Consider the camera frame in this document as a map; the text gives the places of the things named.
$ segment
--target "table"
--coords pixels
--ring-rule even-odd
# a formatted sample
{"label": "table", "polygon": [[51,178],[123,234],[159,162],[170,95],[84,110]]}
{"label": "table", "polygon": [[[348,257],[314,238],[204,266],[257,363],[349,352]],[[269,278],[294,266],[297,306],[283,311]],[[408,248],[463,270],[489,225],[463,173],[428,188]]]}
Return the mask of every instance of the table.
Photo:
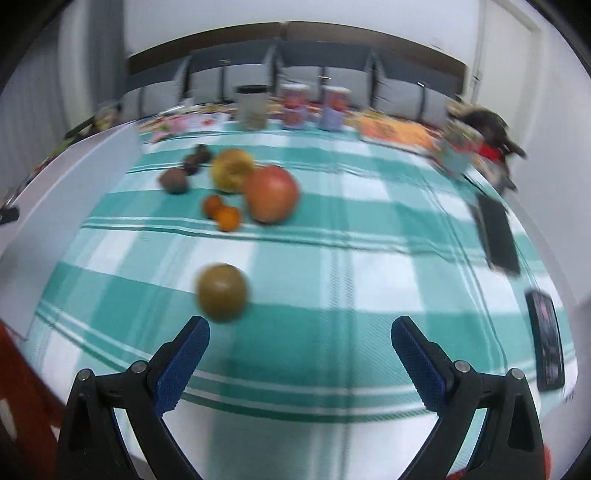
{"label": "table", "polygon": [[[435,422],[392,349],[392,321],[410,315],[451,359],[480,372],[521,368],[540,416],[574,387],[566,312],[517,218],[522,274],[491,271],[470,205],[475,171],[453,180],[428,159],[310,128],[186,135],[156,144],[96,205],[56,267],[21,351],[65,400],[75,373],[122,371],[149,359],[194,314],[198,272],[215,262],[249,278],[239,321],[210,323],[211,342],[178,407],[164,419],[206,479],[397,478]],[[203,217],[207,169],[191,191],[158,185],[197,144],[238,147],[287,168],[301,186],[288,221],[217,231]],[[242,206],[240,196],[228,203]],[[541,394],[524,291],[553,298],[567,383]],[[467,462],[479,412],[453,469]],[[119,413],[132,453],[141,451]]]}

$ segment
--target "silver bolt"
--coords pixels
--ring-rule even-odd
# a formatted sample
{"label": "silver bolt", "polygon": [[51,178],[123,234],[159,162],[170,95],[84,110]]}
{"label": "silver bolt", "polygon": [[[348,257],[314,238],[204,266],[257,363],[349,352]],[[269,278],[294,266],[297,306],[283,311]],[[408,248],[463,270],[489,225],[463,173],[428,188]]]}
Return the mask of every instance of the silver bolt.
{"label": "silver bolt", "polygon": [[90,370],[85,368],[84,370],[80,370],[77,375],[78,380],[84,381],[90,378]]}
{"label": "silver bolt", "polygon": [[513,377],[515,377],[517,380],[523,380],[525,378],[525,374],[518,368],[512,368],[511,375],[513,375]]}
{"label": "silver bolt", "polygon": [[456,367],[456,370],[462,372],[463,374],[470,371],[470,364],[465,360],[458,360],[453,365]]}
{"label": "silver bolt", "polygon": [[134,374],[140,374],[141,372],[145,371],[148,368],[148,364],[143,360],[138,360],[131,364],[131,371]]}

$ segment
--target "white door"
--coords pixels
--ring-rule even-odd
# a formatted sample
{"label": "white door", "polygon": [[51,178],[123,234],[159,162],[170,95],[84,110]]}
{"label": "white door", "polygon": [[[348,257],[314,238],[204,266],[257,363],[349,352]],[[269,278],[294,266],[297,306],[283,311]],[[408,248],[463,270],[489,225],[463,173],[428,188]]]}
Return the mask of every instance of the white door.
{"label": "white door", "polygon": [[537,36],[493,0],[486,5],[479,80],[472,101],[498,113],[521,140],[530,105]]}

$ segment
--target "tablecloth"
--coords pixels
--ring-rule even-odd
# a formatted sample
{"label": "tablecloth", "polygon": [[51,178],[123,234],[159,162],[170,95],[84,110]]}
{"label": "tablecloth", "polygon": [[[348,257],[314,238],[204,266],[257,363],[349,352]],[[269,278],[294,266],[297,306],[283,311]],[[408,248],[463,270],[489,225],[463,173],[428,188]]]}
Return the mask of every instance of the tablecloth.
{"label": "tablecloth", "polygon": [[[521,275],[487,266],[471,206],[481,190],[498,196],[475,170],[472,182],[450,179],[424,157],[352,131],[271,124],[249,133],[228,124],[148,139],[80,228],[20,345],[62,399],[78,369],[122,371],[202,314],[195,280],[216,262],[245,273],[251,303],[234,323],[210,323],[210,345],[179,407],[164,416],[207,479],[396,478],[434,424],[391,346],[400,315],[480,372],[521,368],[541,416],[573,388],[566,312],[511,212]],[[301,187],[297,210],[275,226],[245,213],[240,230],[219,232],[201,211],[214,189],[207,167],[185,195],[158,184],[197,144],[243,148],[258,164],[285,167]],[[238,195],[227,201],[243,207]],[[567,385],[544,394],[524,297],[531,287],[554,300],[567,364]],[[480,413],[453,469],[469,458],[479,422]]]}

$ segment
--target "black phone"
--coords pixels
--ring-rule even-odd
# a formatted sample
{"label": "black phone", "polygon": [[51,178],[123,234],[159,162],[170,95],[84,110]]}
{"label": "black phone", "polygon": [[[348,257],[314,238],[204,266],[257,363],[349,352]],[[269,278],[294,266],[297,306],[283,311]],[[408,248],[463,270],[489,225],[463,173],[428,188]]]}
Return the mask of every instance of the black phone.
{"label": "black phone", "polygon": [[478,215],[486,259],[493,270],[519,275],[519,259],[505,206],[487,195],[478,195]]}
{"label": "black phone", "polygon": [[525,294],[534,334],[538,390],[555,390],[564,386],[564,358],[556,311],[550,296],[540,290]]}

